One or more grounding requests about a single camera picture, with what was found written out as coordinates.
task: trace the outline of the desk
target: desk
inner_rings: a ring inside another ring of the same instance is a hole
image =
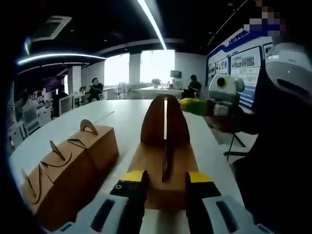
[[[170,95],[180,95],[183,93],[183,90],[178,89],[168,89],[164,86],[159,86],[158,88],[154,88],[153,86],[142,88],[142,89],[136,89],[135,92],[142,93],[143,96],[145,94],[170,94]]]
[[[49,140],[56,145],[79,129],[80,121],[88,119],[95,125],[108,125],[115,129],[119,148],[116,167],[107,177],[99,193],[109,193],[118,179],[128,170],[140,141],[141,127],[152,100],[102,100],[69,111],[31,134],[10,156],[9,162],[18,186],[23,183],[21,168],[30,173],[39,161],[51,151]],[[214,135],[200,116],[184,113],[191,144],[201,172],[211,176],[223,195],[231,195],[243,204],[233,173],[223,156]],[[158,210],[145,211],[141,234],[189,233],[185,211],[174,217],[176,231],[168,231],[166,218]]]

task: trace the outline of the bright window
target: bright window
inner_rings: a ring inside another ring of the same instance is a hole
[[[64,89],[65,89],[65,93],[68,94],[68,75],[64,77]]]
[[[160,79],[162,83],[171,81],[170,70],[175,69],[174,50],[151,50],[141,54],[140,82],[150,83]]]
[[[118,85],[120,82],[129,83],[129,61],[130,54],[107,58],[104,63],[104,85]]]

